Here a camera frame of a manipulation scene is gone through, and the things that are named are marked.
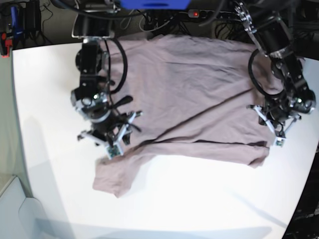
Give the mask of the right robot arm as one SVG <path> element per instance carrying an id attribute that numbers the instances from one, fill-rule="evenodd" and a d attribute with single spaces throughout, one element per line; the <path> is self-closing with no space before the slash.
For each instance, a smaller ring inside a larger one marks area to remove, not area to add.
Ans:
<path id="1" fill-rule="evenodd" d="M 118 108 L 133 101 L 130 95 L 114 102 L 127 78 L 128 59 L 114 37 L 114 20 L 119 11 L 114 0 L 76 0 L 71 8 L 77 16 L 72 36 L 82 40 L 75 64 L 80 72 L 79 86 L 71 91 L 71 103 L 76 112 L 91 124 L 78 139 L 89 138 L 96 145 L 118 150 L 130 144 L 133 120 L 137 112 L 121 113 Z M 108 41 L 115 44 L 123 61 L 123 72 L 118 83 L 111 77 L 111 54 Z"/>

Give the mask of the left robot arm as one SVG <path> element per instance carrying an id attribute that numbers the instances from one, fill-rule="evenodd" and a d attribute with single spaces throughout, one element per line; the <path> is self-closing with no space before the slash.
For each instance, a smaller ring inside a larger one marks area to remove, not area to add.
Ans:
<path id="1" fill-rule="evenodd" d="M 217 20 L 225 5 L 232 8 L 238 22 L 256 45 L 248 62 L 251 82 L 265 98 L 265 103 L 256 109 L 261 112 L 263 124 L 284 126 L 289 118 L 300 119 L 301 114 L 310 114 L 316 107 L 315 93 L 303 75 L 303 67 L 292 46 L 290 32 L 280 16 L 280 11 L 289 6 L 288 0 L 221 0 L 211 13 L 203 16 L 202 25 Z M 253 62 L 258 54 L 271 61 L 274 76 L 281 80 L 280 92 L 270 94 L 257 81 Z"/>

